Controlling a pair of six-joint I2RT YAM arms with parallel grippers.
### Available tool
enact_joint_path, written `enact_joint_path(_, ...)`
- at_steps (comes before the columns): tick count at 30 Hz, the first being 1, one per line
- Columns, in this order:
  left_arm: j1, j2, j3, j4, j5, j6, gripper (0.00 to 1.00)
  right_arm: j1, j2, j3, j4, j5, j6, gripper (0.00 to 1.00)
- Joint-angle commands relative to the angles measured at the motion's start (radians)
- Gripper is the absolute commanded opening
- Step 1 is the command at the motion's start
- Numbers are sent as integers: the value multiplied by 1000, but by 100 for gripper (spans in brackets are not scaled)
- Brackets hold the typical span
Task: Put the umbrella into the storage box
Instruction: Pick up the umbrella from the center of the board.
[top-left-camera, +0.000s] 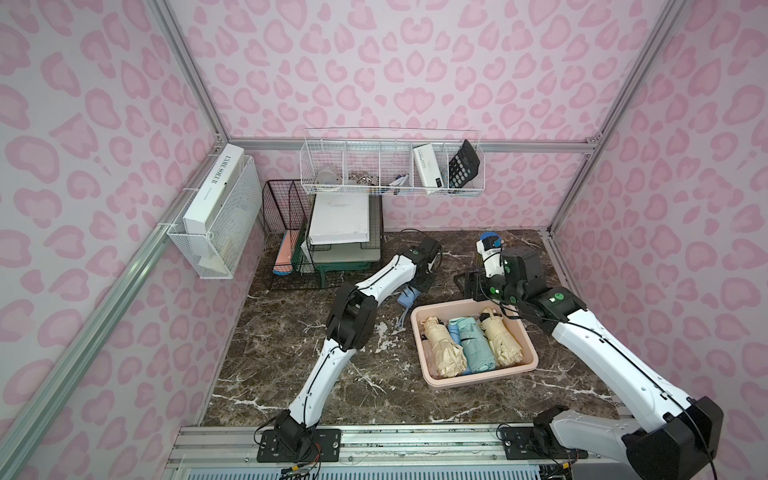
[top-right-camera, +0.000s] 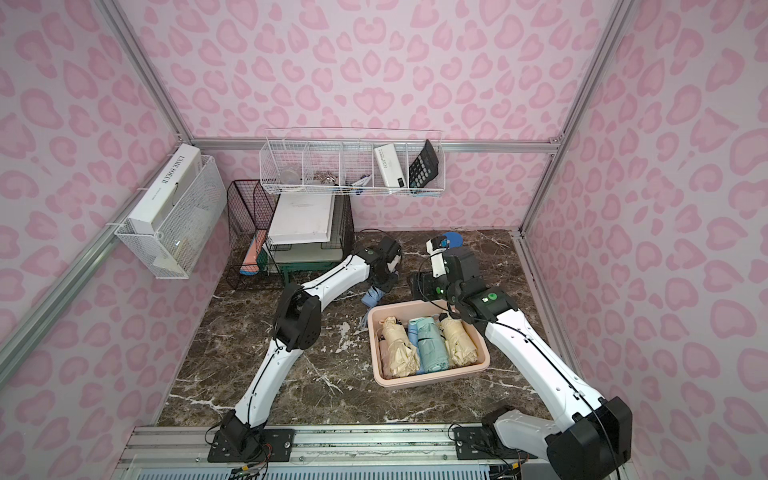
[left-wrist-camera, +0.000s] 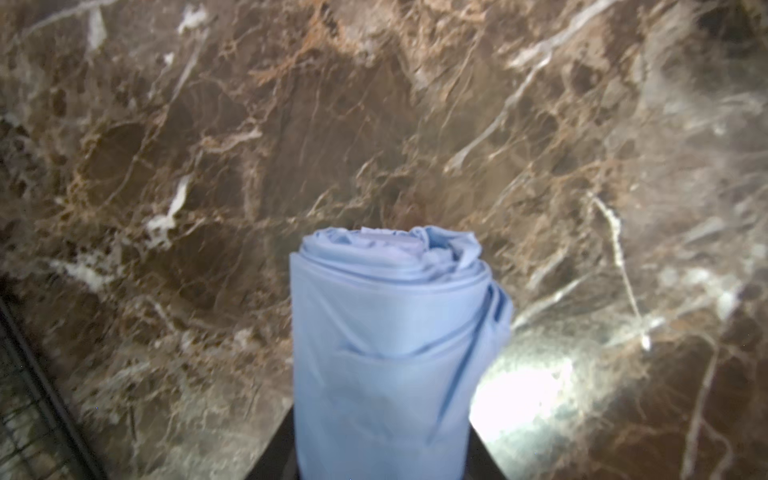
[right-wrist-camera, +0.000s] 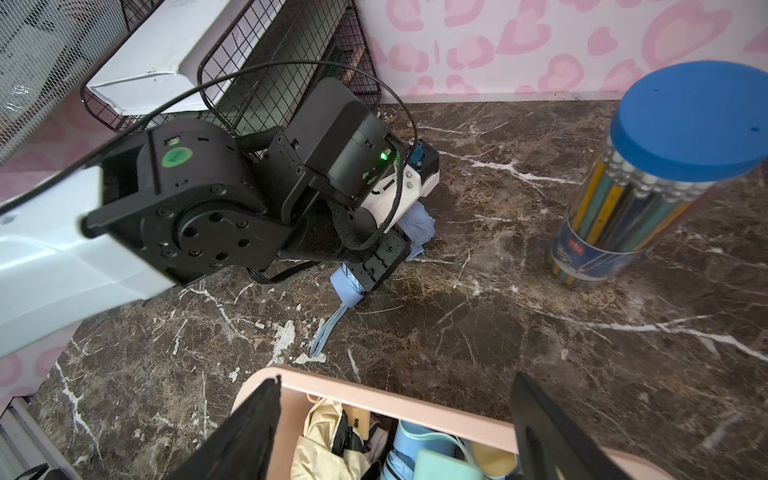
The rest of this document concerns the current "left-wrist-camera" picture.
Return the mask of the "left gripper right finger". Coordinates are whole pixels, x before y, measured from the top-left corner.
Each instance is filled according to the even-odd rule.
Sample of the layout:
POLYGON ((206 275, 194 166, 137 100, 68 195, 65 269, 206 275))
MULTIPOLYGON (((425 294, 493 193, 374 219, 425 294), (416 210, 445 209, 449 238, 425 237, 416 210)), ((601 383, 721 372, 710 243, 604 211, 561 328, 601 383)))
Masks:
POLYGON ((491 456, 476 429, 471 425, 465 462, 465 480, 506 479, 507 477, 491 456))

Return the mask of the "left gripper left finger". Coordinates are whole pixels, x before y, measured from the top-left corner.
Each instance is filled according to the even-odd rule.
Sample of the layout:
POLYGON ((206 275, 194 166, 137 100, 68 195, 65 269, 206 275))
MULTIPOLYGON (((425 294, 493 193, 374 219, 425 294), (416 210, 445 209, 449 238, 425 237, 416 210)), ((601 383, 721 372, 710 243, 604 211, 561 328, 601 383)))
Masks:
POLYGON ((298 480, 294 408, 291 407, 245 480, 298 480))

